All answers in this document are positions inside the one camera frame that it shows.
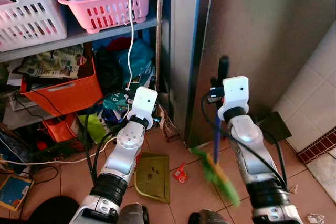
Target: electrical cord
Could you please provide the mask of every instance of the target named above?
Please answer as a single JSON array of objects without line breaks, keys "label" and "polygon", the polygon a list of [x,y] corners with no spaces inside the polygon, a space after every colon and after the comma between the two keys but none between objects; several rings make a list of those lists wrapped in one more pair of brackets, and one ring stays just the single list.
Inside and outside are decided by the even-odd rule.
[{"label": "electrical cord", "polygon": [[44,118],[42,117],[42,116],[40,116],[40,115],[37,115],[37,114],[32,114],[31,113],[31,111],[25,106],[25,105],[23,105],[23,103],[21,103],[19,100],[18,100],[18,98],[16,97],[16,94],[17,93],[20,93],[20,92],[18,92],[18,91],[16,91],[16,92],[14,92],[14,99],[15,99],[15,101],[17,101],[27,112],[28,112],[28,114],[29,115],[31,115],[31,116],[36,116],[36,117],[38,117],[38,118],[41,118],[42,119],[42,121],[44,121]]},{"label": "electrical cord", "polygon": [[128,64],[128,70],[130,72],[130,80],[127,84],[127,90],[130,89],[131,81],[132,81],[132,69],[131,69],[131,62],[130,62],[130,57],[131,57],[131,51],[134,43],[134,25],[133,25],[133,18],[132,18],[132,1],[128,0],[128,15],[131,23],[131,46],[128,50],[127,53],[127,64]]},{"label": "electrical cord", "polygon": [[31,90],[32,90],[32,92],[37,93],[37,94],[39,94],[40,96],[44,97],[44,98],[50,103],[50,105],[54,108],[54,110],[56,110],[60,115],[64,115],[62,112],[60,112],[60,111],[54,106],[54,104],[50,101],[50,99],[49,99],[48,97],[46,97],[44,94],[41,94],[41,93],[35,91],[34,89],[31,89]]},{"label": "electrical cord", "polygon": [[4,137],[3,137],[1,134],[0,134],[0,142],[1,142],[3,145],[5,145],[5,146],[10,150],[10,152],[12,152],[12,153],[14,154],[14,156],[16,156],[19,160],[23,161],[23,160],[20,158],[20,156],[17,155],[17,154],[12,150],[12,148],[10,148],[10,147],[6,144],[6,141],[5,141]]},{"label": "electrical cord", "polygon": [[[129,14],[129,20],[130,20],[130,23],[131,23],[131,45],[130,45],[130,48],[128,50],[128,53],[127,53],[127,64],[128,64],[128,69],[129,69],[129,72],[130,72],[130,80],[127,84],[127,88],[126,90],[130,90],[130,85],[131,85],[131,81],[132,81],[132,68],[131,68],[131,51],[132,51],[132,48],[133,48],[133,43],[134,43],[134,25],[133,25],[133,18],[132,18],[132,1],[131,0],[128,0],[128,14]],[[94,165],[92,165],[92,162],[91,162],[91,159],[89,157],[89,148],[88,148],[88,140],[87,140],[87,134],[88,134],[88,119],[89,119],[89,115],[91,115],[93,113],[93,110],[94,108],[97,106],[97,104],[99,104],[101,101],[103,101],[106,97],[112,95],[112,94],[115,94],[117,92],[113,92],[111,94],[107,94],[105,95],[103,98],[99,99],[92,107],[91,107],[91,110],[90,110],[90,113],[88,113],[85,117],[85,123],[84,123],[84,128],[85,128],[85,131],[84,131],[84,148],[85,148],[85,152],[86,152],[86,158],[87,158],[87,162],[88,162],[88,166],[89,166],[89,170],[90,170],[90,175],[91,175],[91,178],[92,178],[92,181],[93,181],[93,184],[95,185],[96,184],[96,179],[97,179],[97,161]],[[126,111],[126,114],[124,115],[123,119],[126,118],[128,112],[129,112],[129,105],[127,104],[127,111]]]},{"label": "electrical cord", "polygon": [[277,147],[277,151],[278,151],[278,156],[279,156],[279,161],[280,161],[280,166],[281,166],[281,173],[282,173],[282,178],[284,179],[284,182],[286,183],[287,185],[287,175],[286,175],[286,170],[285,170],[285,161],[284,161],[284,155],[282,153],[282,150],[281,150],[281,147],[280,147],[280,144],[279,142],[275,139],[275,137],[270,134],[268,131],[266,130],[262,130],[262,132],[266,135],[268,135],[272,140],[273,142],[275,143],[275,146]]},{"label": "electrical cord", "polygon": [[100,149],[101,149],[103,143],[105,142],[105,140],[106,140],[109,136],[111,136],[112,134],[113,134],[113,132],[109,132],[109,133],[107,133],[107,134],[101,139],[101,141],[100,141],[100,143],[99,143],[99,145],[98,145],[98,147],[97,147],[96,155],[95,155],[95,157],[94,157],[95,159],[94,159],[94,161],[93,161],[93,169],[94,169],[94,173],[95,173],[95,175],[96,175],[96,178],[97,178],[97,162],[98,162],[98,157],[99,157]]},{"label": "electrical cord", "polygon": [[[106,146],[108,145],[108,143],[110,143],[111,141],[115,140],[117,137],[113,137],[110,140],[108,140],[105,145],[104,148],[102,150],[100,150],[99,153],[103,152],[106,149]],[[95,156],[95,153],[89,155],[89,157],[93,157]],[[10,164],[15,164],[15,165],[47,165],[47,164],[76,164],[76,163],[80,163],[87,160],[86,157],[76,160],[76,161],[47,161],[47,162],[36,162],[36,163],[20,163],[20,162],[15,162],[15,161],[11,161],[11,160],[5,160],[5,159],[0,159],[0,163],[10,163]]]},{"label": "electrical cord", "polygon": [[268,164],[259,154],[257,154],[255,151],[253,151],[250,147],[248,147],[247,145],[245,145],[243,142],[239,141],[238,139],[235,139],[234,137],[232,137],[229,133],[223,131],[222,129],[220,129],[219,127],[217,127],[217,125],[215,125],[207,116],[206,112],[205,112],[205,102],[206,102],[206,98],[211,96],[212,94],[212,90],[208,91],[203,97],[202,97],[202,102],[201,102],[201,110],[202,110],[202,114],[204,116],[205,121],[214,129],[217,131],[220,131],[221,134],[231,140],[233,140],[234,142],[238,143],[239,145],[241,145],[242,147],[244,147],[246,150],[248,150],[249,152],[251,152],[256,158],[258,158],[268,169],[271,170],[272,173],[274,173],[274,175],[279,179],[281,186],[283,187],[283,189],[287,189],[286,183],[283,180],[283,178],[280,176],[280,174],[272,167],[270,166],[270,164]]}]

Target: wall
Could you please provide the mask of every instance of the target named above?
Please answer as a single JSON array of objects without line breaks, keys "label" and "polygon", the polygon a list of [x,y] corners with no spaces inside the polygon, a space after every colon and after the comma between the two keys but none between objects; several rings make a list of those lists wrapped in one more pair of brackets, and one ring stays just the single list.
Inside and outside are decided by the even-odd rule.
[{"label": "wall", "polygon": [[274,107],[292,133],[299,152],[336,126],[336,24]]},{"label": "wall", "polygon": [[200,101],[222,55],[230,56],[229,76],[249,78],[250,108],[262,118],[291,84],[334,17],[335,0],[212,0],[196,91],[189,98],[187,118],[192,121],[186,141],[213,139]]}]

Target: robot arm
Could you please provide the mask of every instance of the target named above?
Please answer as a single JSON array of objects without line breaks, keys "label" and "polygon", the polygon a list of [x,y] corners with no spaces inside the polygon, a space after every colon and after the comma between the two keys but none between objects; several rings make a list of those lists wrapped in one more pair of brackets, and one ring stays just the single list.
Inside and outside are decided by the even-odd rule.
[{"label": "robot arm", "polygon": [[158,93],[139,87],[135,93],[128,123],[117,135],[117,145],[106,160],[96,185],[85,197],[70,224],[115,224],[123,195],[131,180],[144,134],[153,125],[152,111]]},{"label": "robot arm", "polygon": [[[261,129],[246,115],[248,112],[248,79],[224,79],[225,102],[218,117],[227,123],[231,136],[247,145],[277,170],[263,142]],[[294,205],[289,202],[289,192],[275,174],[254,154],[231,140],[236,152],[240,173],[245,182],[253,207],[254,223],[303,224]]]}]

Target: newspaper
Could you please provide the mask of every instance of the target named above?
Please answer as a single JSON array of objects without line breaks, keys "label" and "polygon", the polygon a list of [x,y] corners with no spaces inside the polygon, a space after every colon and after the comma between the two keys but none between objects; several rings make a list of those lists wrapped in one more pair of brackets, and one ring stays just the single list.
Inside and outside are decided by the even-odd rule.
[{"label": "newspaper", "polygon": [[28,57],[17,71],[32,77],[77,79],[83,52],[82,45],[43,52]]}]

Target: book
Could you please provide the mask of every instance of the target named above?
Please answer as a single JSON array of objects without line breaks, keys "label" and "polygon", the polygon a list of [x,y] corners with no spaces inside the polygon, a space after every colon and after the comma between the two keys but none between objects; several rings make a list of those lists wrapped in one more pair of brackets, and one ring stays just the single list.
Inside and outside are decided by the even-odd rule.
[{"label": "book", "polygon": [[0,187],[0,206],[17,211],[33,183],[31,179],[8,175]]}]

